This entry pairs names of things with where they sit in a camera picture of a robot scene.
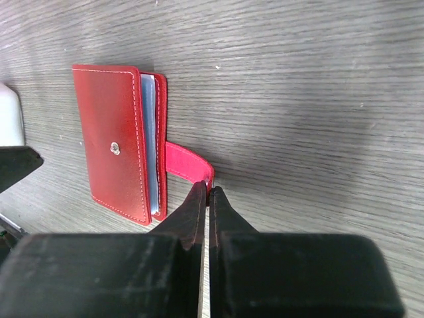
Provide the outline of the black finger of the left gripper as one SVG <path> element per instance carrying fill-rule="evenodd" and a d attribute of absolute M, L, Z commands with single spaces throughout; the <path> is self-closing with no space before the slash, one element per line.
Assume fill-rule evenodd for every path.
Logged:
<path fill-rule="evenodd" d="M 4 146 L 0 153 L 1 192 L 43 165 L 41 155 L 29 146 Z"/>

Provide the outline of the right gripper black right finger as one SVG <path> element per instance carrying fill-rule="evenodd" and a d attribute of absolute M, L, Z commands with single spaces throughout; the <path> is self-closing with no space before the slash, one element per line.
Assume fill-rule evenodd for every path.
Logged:
<path fill-rule="evenodd" d="M 261 233 L 211 191 L 212 317 L 403 317 L 384 256 L 367 237 Z"/>

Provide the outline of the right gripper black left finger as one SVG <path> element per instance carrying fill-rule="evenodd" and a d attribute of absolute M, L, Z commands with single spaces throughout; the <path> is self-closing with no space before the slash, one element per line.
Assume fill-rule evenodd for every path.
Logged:
<path fill-rule="evenodd" d="M 1 266 L 2 317 L 196 317 L 206 185 L 148 233 L 38 234 Z"/>

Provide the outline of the red leather card holder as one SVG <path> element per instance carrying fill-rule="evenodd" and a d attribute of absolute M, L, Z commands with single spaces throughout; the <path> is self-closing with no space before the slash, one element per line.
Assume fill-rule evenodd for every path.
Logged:
<path fill-rule="evenodd" d="M 168 212 L 167 176 L 211 189 L 212 165 L 166 137 L 168 84 L 134 66 L 72 66 L 92 198 L 140 225 Z"/>

